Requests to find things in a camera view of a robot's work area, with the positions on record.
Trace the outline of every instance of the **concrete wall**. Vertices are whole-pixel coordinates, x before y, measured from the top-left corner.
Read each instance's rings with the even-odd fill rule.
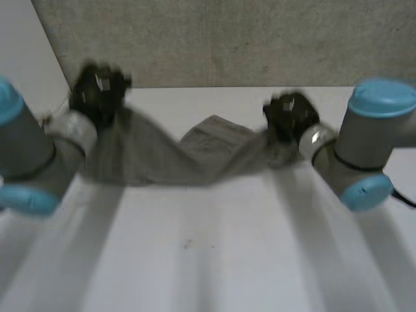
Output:
[[[415,78],[415,0],[32,0],[70,82],[83,59],[135,86]]]

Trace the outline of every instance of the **cloth fold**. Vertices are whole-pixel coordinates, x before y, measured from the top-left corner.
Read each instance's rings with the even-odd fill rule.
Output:
[[[267,129],[255,132],[213,115],[177,142],[143,114],[123,107],[81,173],[117,185],[208,185],[298,159],[296,144],[270,144]]]

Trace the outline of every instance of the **black cable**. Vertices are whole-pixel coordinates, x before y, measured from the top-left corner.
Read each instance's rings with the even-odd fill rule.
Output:
[[[396,198],[397,200],[400,200],[401,202],[405,203],[406,205],[410,206],[412,209],[416,209],[416,203],[409,200],[408,198],[404,197],[397,191],[397,189],[393,189],[393,193],[391,193],[392,197]]]

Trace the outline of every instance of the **white backdrop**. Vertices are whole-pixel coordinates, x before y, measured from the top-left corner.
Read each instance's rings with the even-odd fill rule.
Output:
[[[35,113],[59,106],[68,93],[30,0],[0,1],[0,75],[13,82]]]

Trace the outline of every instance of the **blue joint cap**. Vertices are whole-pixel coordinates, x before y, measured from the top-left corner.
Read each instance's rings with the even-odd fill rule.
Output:
[[[416,109],[416,89],[398,81],[369,79],[358,84],[348,108],[368,118],[394,118]]]
[[[0,126],[16,119],[22,112],[25,101],[10,82],[0,77]]]
[[[340,199],[351,211],[368,211],[383,203],[392,191],[389,177],[378,174],[351,185]]]
[[[26,215],[52,215],[59,203],[58,197],[37,188],[19,185],[4,185],[0,188],[0,206]]]

